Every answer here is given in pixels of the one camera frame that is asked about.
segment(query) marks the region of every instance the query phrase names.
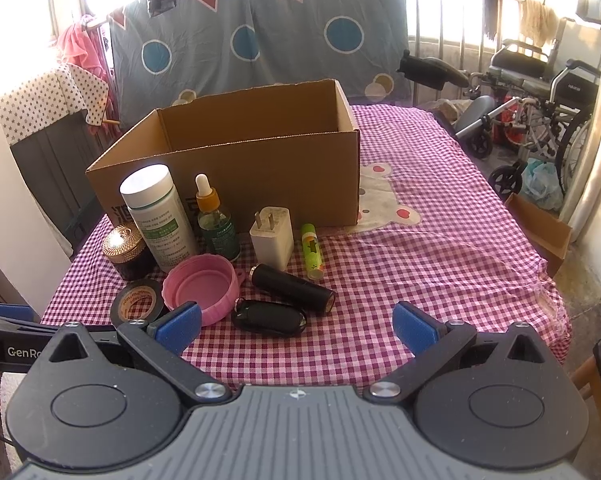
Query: bear ear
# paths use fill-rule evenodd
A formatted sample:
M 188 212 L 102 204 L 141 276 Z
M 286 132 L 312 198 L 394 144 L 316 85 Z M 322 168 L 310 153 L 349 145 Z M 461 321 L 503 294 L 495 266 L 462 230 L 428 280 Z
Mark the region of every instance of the bear ear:
M 365 168 L 369 176 L 389 176 L 391 174 L 391 166 L 386 162 L 374 162 Z
M 398 204 L 392 220 L 398 224 L 416 225 L 420 224 L 421 218 L 418 211 L 415 211 L 406 205 Z

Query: wheelchair wheel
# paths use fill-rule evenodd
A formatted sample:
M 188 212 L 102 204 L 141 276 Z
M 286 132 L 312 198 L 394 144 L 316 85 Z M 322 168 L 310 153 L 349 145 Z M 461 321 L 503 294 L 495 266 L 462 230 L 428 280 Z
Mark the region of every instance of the wheelchair wheel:
M 514 166 L 500 166 L 489 175 L 489 185 L 503 202 L 512 193 L 517 194 L 523 187 L 523 178 L 518 168 Z
M 561 137 L 559 149 L 556 153 L 555 165 L 563 194 L 567 193 L 572 179 L 576 174 L 580 155 L 591 126 L 591 119 L 591 108 L 581 110 L 569 122 L 565 133 Z
M 492 136 L 485 130 L 481 130 L 472 135 L 467 141 L 466 146 L 469 155 L 475 156 L 476 158 L 487 158 L 494 149 Z

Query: small cardboard box on floor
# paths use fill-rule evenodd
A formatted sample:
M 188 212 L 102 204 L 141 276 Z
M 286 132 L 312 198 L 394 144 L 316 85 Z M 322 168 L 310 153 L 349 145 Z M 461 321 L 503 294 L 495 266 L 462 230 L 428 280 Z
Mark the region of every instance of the small cardboard box on floor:
M 360 133 L 338 81 L 277 85 L 201 97 L 154 110 L 87 168 L 112 224 L 131 221 L 120 184 L 165 164 L 195 223 L 196 175 L 205 173 L 248 232 L 265 206 L 290 210 L 292 224 L 354 225 Z
M 505 206 L 538 254 L 547 260 L 547 273 L 553 278 L 567 255 L 572 228 L 517 194 L 507 197 Z

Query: white cloth with stars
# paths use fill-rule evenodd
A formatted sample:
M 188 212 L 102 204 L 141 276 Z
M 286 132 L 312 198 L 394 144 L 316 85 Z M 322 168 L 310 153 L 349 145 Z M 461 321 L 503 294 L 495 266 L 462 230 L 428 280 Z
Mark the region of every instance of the white cloth with stars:
M 7 142 L 11 146 L 81 110 L 87 110 L 87 124 L 100 126 L 108 90 L 105 81 L 68 63 L 22 83 L 0 97 L 0 124 Z

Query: power adapter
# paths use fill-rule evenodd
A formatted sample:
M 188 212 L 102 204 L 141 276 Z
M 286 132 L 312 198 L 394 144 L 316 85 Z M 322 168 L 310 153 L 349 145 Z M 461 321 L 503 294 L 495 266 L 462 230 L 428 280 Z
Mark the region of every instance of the power adapter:
M 285 270 L 294 250 L 290 210 L 284 207 L 263 207 L 255 215 L 249 230 L 259 264 Z

